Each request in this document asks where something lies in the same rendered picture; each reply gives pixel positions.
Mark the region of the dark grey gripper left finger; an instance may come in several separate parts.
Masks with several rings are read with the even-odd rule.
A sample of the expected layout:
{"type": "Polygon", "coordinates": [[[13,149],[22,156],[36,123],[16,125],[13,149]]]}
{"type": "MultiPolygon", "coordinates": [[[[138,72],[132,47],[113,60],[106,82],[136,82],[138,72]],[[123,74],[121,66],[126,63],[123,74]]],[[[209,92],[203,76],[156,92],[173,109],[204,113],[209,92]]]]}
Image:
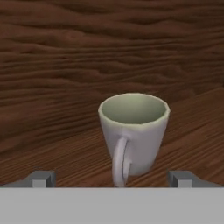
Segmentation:
{"type": "Polygon", "coordinates": [[[55,187],[56,173],[55,171],[34,171],[26,178],[15,182],[10,182],[3,187],[55,187]]]}

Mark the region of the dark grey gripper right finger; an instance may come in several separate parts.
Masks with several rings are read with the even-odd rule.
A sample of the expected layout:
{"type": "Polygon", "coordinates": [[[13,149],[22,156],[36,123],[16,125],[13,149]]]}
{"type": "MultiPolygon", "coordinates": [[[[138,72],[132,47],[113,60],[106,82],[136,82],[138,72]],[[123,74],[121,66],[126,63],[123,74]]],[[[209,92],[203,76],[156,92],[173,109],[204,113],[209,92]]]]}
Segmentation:
{"type": "Polygon", "coordinates": [[[178,188],[208,188],[208,187],[221,187],[214,182],[206,181],[191,171],[168,171],[167,179],[170,187],[178,187],[178,188]]]}

